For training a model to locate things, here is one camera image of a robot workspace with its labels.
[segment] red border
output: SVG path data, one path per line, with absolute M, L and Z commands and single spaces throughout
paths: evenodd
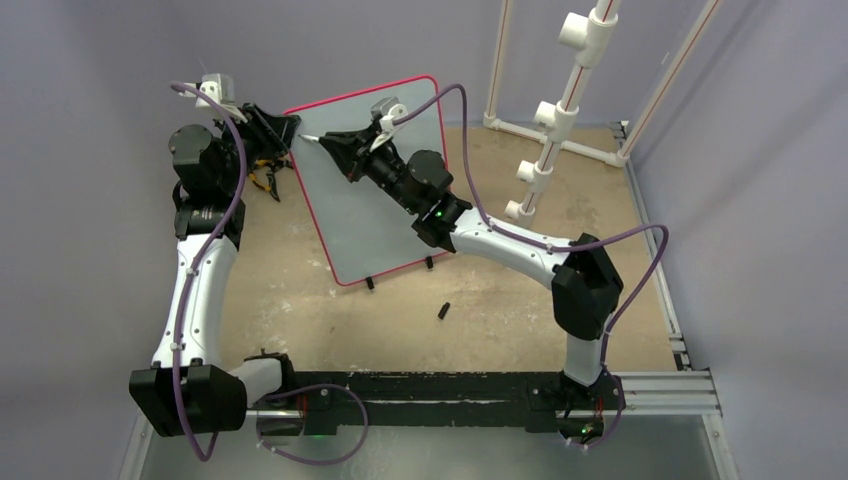
M 439 83 L 436 82 L 435 78 L 433 78 L 430 75 L 419 75 L 417 77 L 411 77 L 411 78 L 407 78 L 405 80 L 399 80 L 397 82 L 387 83 L 385 85 L 380 85 L 380 86 L 377 86 L 377 87 L 366 88 L 365 90 L 360 90 L 358 92 L 351 92 L 351 93 L 347 93 L 347 94 L 344 94 L 344 95 L 341 95 L 341 96 L 338 96 L 338 97 L 328 98 L 326 100 L 321 100 L 319 102 L 308 103 L 308 104 L 302 105 L 300 107 L 290 108 L 290 109 L 286 110 L 285 112 L 283 112 L 283 114 L 284 115 L 290 115 L 292 113 L 296 113 L 296 112 L 299 112 L 301 110 L 307 110 L 307 109 L 310 109 L 310 108 L 313 108 L 313 107 L 318 107 L 320 105 L 326 105 L 328 103 L 337 102 L 339 100 L 344 100 L 346 98 L 355 97 L 357 95 L 363 95 L 365 93 L 376 92 L 377 90 L 383 90 L 383 89 L 390 88 L 390 87 L 396 87 L 398 85 L 403 85 L 405 83 L 412 83 L 412 82 L 415 82 L 415 81 L 418 81 L 418 80 L 424 80 L 424 79 L 430 80 L 431 82 L 433 82 L 433 87 L 435 87 L 434 93 L 438 93 Z M 441 100 L 436 102 L 436 107 L 439 110 L 439 130 L 441 131 L 441 134 L 442 134 L 442 151 L 444 152 L 445 167 L 448 167 L 448 147 L 447 147 L 447 144 L 445 142 L 445 125 L 444 125 L 444 122 L 442 120 L 442 102 L 441 102 Z M 353 281 L 353 282 L 350 282 L 350 283 L 342 283 L 342 282 L 339 281 L 339 277 L 336 276 L 336 268 L 333 266 L 333 260 L 330 258 L 330 253 L 327 251 L 326 243 L 324 243 L 324 235 L 321 233 L 321 227 L 318 226 L 318 222 L 315 220 L 315 212 L 312 210 L 312 204 L 309 203 L 309 195 L 306 194 L 306 189 L 303 187 L 303 179 L 300 178 L 300 171 L 297 169 L 297 161 L 294 158 L 294 152 L 293 151 L 291 152 L 291 161 L 292 161 L 292 165 L 294 166 L 294 172 L 297 175 L 297 183 L 300 184 L 300 190 L 301 190 L 301 192 L 303 192 L 303 198 L 306 199 L 306 206 L 309 208 L 309 215 L 312 217 L 312 223 L 315 224 L 315 229 L 318 231 L 318 238 L 321 240 L 321 248 L 324 249 L 324 256 L 327 257 L 327 262 L 330 263 L 330 269 L 333 273 L 333 279 L 336 281 L 336 284 L 338 284 L 342 287 L 349 287 L 351 285 L 355 285 L 359 282 L 364 281 L 365 280 L 364 278 L 361 278 L 359 280 L 356 280 L 356 281 Z M 448 253 L 448 252 L 438 253 L 436 255 L 433 255 L 433 257 L 434 258 L 439 257 L 439 256 L 442 256 L 446 253 Z M 411 265 L 415 265 L 416 263 L 421 263 L 425 260 L 426 260 L 426 258 L 422 258 L 421 260 L 415 260 L 414 262 L 409 262 L 405 265 L 401 265 L 399 267 L 395 267 L 395 268 L 386 270 L 385 272 L 374 274 L 374 275 L 372 275 L 372 277 L 379 277 L 380 275 L 385 275 L 387 273 L 391 273 L 391 272 L 394 272 L 396 270 L 400 270 L 401 268 L 406 268 L 406 267 L 409 267 Z

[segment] gray wall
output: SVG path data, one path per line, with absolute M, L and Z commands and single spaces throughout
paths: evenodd
M 271 111 L 421 73 L 469 91 L 482 119 L 499 27 L 500 0 L 174 0 L 210 72 L 237 73 Z M 569 11 L 594 0 L 524 0 L 514 7 L 498 115 L 526 122 L 562 96 L 574 51 L 557 43 Z M 628 118 L 651 85 L 689 11 L 687 2 L 627 1 L 593 74 L 581 123 Z M 237 31 L 228 36 L 223 32 Z M 444 103 L 449 121 L 457 100 Z
M 634 163 L 743 478 L 848 467 L 844 2 L 725 2 Z
M 116 478 L 173 289 L 167 141 L 202 73 L 163 1 L 0 6 L 0 478 Z

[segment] robotic arm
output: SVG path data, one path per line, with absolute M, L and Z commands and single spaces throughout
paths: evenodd
M 243 139 L 248 171 L 263 160 L 279 159 L 288 153 L 300 123 L 297 116 L 269 115 L 252 104 L 236 107 L 232 80 L 227 76 L 204 76 L 197 89 L 218 102 L 235 122 L 233 126 Z M 210 107 L 202 98 L 198 99 L 197 106 Z M 362 130 L 330 132 L 320 138 L 302 137 L 322 145 L 348 181 L 357 182 L 368 177 L 415 216 L 412 228 L 427 245 L 488 258 L 549 289 L 553 296 L 554 318 L 567 333 L 568 352 L 562 372 L 555 374 L 556 385 L 544 391 L 542 387 L 538 390 L 534 387 L 532 396 L 535 397 L 537 391 L 539 394 L 529 406 L 531 410 L 540 409 L 543 428 L 548 428 L 553 424 L 552 405 L 566 405 L 566 416 L 568 409 L 575 405 L 594 405 L 596 398 L 613 391 L 611 376 L 601 375 L 601 340 L 622 290 L 621 278 L 606 252 L 598 248 L 565 253 L 551 247 L 597 240 L 586 234 L 569 242 L 514 226 L 499 225 L 497 231 L 489 228 L 488 222 L 483 221 L 471 203 L 449 191 L 453 176 L 446 170 L 439 153 L 421 150 L 408 162 L 400 158 L 392 142 L 399 128 L 393 125 L 393 119 L 404 115 L 406 108 L 396 99 L 388 99 L 372 109 L 371 123 Z M 176 131 L 169 142 L 174 169 L 180 178 L 173 192 L 174 227 L 178 239 L 177 280 L 168 322 L 151 365 L 132 372 L 129 386 L 133 399 L 161 436 L 185 433 L 180 415 L 187 417 L 187 425 L 194 433 L 237 430 L 244 423 L 247 408 L 263 396 L 303 390 L 295 390 L 297 377 L 284 354 L 263 351 L 261 355 L 245 359 L 240 367 L 230 372 L 217 366 L 220 365 L 218 334 L 223 294 L 238 254 L 245 206 L 237 200 L 235 214 L 204 251 L 203 245 L 234 201 L 240 180 L 233 132 L 220 119 L 216 119 L 215 125 L 221 130 L 220 136 L 203 126 L 189 125 Z M 514 237 L 531 239 L 537 245 Z M 190 270 L 201 252 L 197 268 Z M 183 295 L 187 281 L 191 281 L 191 288 Z M 182 304 L 185 305 L 184 322 L 177 331 L 177 312 Z M 180 352 L 179 365 L 174 364 L 175 350 Z M 310 376 L 306 372 L 300 378 L 310 385 L 326 383 L 311 380 L 315 375 L 320 377 L 315 379 L 324 380 L 322 375 L 325 374 L 313 372 Z M 363 382 L 357 384 L 357 389 L 381 382 L 377 377 L 359 380 L 347 374 L 344 381 Z M 504 394 L 516 395 L 520 388 L 529 388 L 522 385 L 511 387 Z M 179 403 L 175 399 L 181 399 L 179 403 L 185 408 L 177 407 Z M 541 405 L 534 406 L 534 402 L 541 402 Z M 521 400 L 515 406 L 523 410 L 527 404 Z M 339 415 L 346 415 L 345 412 L 342 406 Z M 332 431 L 331 424 L 322 426 L 315 415 L 319 413 L 313 413 L 313 431 L 322 428 Z M 547 431 L 538 430 L 538 425 L 533 428 L 536 429 L 533 431 Z
M 269 115 L 249 103 L 236 107 L 232 79 L 226 75 L 206 75 L 196 88 L 219 103 L 236 122 L 249 171 L 258 162 L 288 154 L 299 117 Z M 197 106 L 210 108 L 201 98 Z M 238 255 L 245 205 L 238 200 L 235 213 L 203 252 L 197 270 L 191 271 L 192 261 L 233 202 L 239 182 L 233 132 L 220 118 L 214 123 L 221 130 L 220 137 L 202 125 L 188 125 L 174 132 L 169 141 L 174 170 L 180 178 L 173 192 L 177 280 L 151 366 L 132 372 L 129 386 L 133 399 L 162 436 L 184 433 L 174 400 L 177 393 L 182 396 L 194 433 L 236 430 L 244 422 L 248 406 L 265 394 L 287 388 L 285 379 L 293 372 L 286 355 L 264 352 L 229 373 L 218 367 L 224 290 Z M 189 275 L 194 281 L 183 299 Z M 181 301 L 186 303 L 185 321 L 178 332 L 175 326 Z M 181 351 L 180 365 L 173 364 L 174 349 Z M 175 368 L 179 369 L 180 392 L 172 386 Z
M 601 337 L 623 289 L 606 251 L 552 250 L 554 244 L 597 241 L 588 234 L 569 241 L 511 225 L 493 231 L 471 203 L 449 191 L 453 176 L 445 168 L 441 154 L 419 150 L 408 162 L 400 158 L 391 138 L 398 128 L 393 120 L 405 112 L 397 98 L 388 98 L 372 107 L 371 123 L 362 130 L 301 137 L 324 147 L 348 181 L 368 177 L 416 216 L 412 228 L 427 245 L 488 258 L 551 290 L 554 318 L 567 333 L 563 373 L 579 387 L 593 385 L 603 368 Z M 522 237 L 549 247 L 516 240 Z

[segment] black bracket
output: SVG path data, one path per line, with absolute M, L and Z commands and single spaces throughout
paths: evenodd
M 332 383 L 349 388 L 365 402 L 370 425 L 522 427 L 530 433 L 574 436 L 575 426 L 580 433 L 598 419 L 569 418 L 568 413 L 593 411 L 599 398 L 607 410 L 618 404 L 615 382 L 608 375 L 590 387 L 561 372 L 297 372 L 295 378 L 298 387 Z M 339 425 L 362 425 L 362 413 L 350 396 L 333 390 L 321 393 L 307 396 L 305 434 L 333 435 Z M 564 418 L 558 416 L 563 411 Z M 603 431 L 602 425 L 590 427 L 598 434 Z M 272 427 L 266 433 L 278 434 Z
M 597 241 L 584 233 L 571 245 Z M 554 266 L 554 320 L 573 337 L 597 340 L 623 289 L 621 276 L 603 247 L 571 253 L 562 265 Z
M 170 368 L 135 370 L 130 395 L 163 437 L 182 435 Z M 236 377 L 214 365 L 180 368 L 182 395 L 194 433 L 238 430 L 247 413 L 247 392 Z

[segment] white bracket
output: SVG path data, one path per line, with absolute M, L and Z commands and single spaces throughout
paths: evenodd
M 553 168 L 548 168 L 543 172 L 539 169 L 538 163 L 530 163 L 527 160 L 522 160 L 518 165 L 518 171 L 515 173 L 515 176 L 528 184 L 527 189 L 530 192 L 540 193 L 548 187 L 548 182 L 551 180 L 551 172 L 553 172 Z
M 594 8 L 588 17 L 571 12 L 562 24 L 559 43 L 578 50 L 577 63 L 592 68 L 601 61 L 617 23 L 618 14 L 604 21 Z
M 201 79 L 198 90 L 208 95 L 212 100 L 221 105 L 227 113 L 230 114 L 237 122 L 247 123 L 247 117 L 241 113 L 241 110 L 236 106 L 235 85 L 232 77 L 223 73 L 209 73 Z M 195 95 L 189 92 L 180 92 L 181 97 L 193 98 Z M 218 112 L 202 98 L 198 98 L 194 106 L 203 110 L 209 111 L 213 117 L 218 118 Z
M 533 121 L 545 128 L 548 140 L 562 143 L 568 140 L 568 134 L 571 132 L 574 122 L 577 121 L 578 113 L 580 113 L 580 107 L 566 111 L 562 107 L 561 101 L 557 102 L 556 105 L 541 102 L 533 116 Z
M 209 235 L 189 235 L 177 243 L 177 281 L 171 299 L 171 311 L 159 347 L 153 354 L 151 365 L 161 368 L 173 366 L 174 350 L 182 351 L 180 366 L 187 367 L 192 359 L 203 360 L 203 365 L 220 365 L 221 314 L 227 278 L 238 255 L 233 242 L 227 237 L 212 241 L 198 270 L 186 301 L 183 331 L 176 331 L 175 324 L 183 285 L 189 280 L 188 266 L 191 265 Z
M 393 123 L 395 119 L 402 118 L 406 116 L 406 106 L 402 103 L 396 103 L 389 107 L 388 112 L 386 112 L 380 118 L 380 135 L 371 143 L 371 151 L 377 149 L 380 145 L 388 142 L 395 136 L 397 132 L 403 128 L 403 125 L 395 126 Z
M 537 232 L 510 225 L 500 220 L 490 219 L 492 225 L 513 235 L 529 238 L 541 245 L 568 245 L 568 238 L 548 237 Z M 451 232 L 451 243 L 457 253 L 477 255 L 487 258 L 507 268 L 522 273 L 539 282 L 550 290 L 554 278 L 554 265 L 562 265 L 568 258 L 567 252 L 554 252 L 545 247 L 530 245 L 491 228 L 480 219 L 480 212 L 472 208 L 464 212 L 456 221 L 456 229 Z
M 521 208 L 521 202 L 516 202 L 515 200 L 510 200 L 504 209 L 504 215 L 506 215 L 506 217 L 510 220 L 516 220 L 516 223 L 519 225 L 526 225 L 530 223 L 530 219 L 532 219 L 535 214 L 536 207 L 533 207 L 533 209 L 529 212 L 525 212 L 524 209 Z

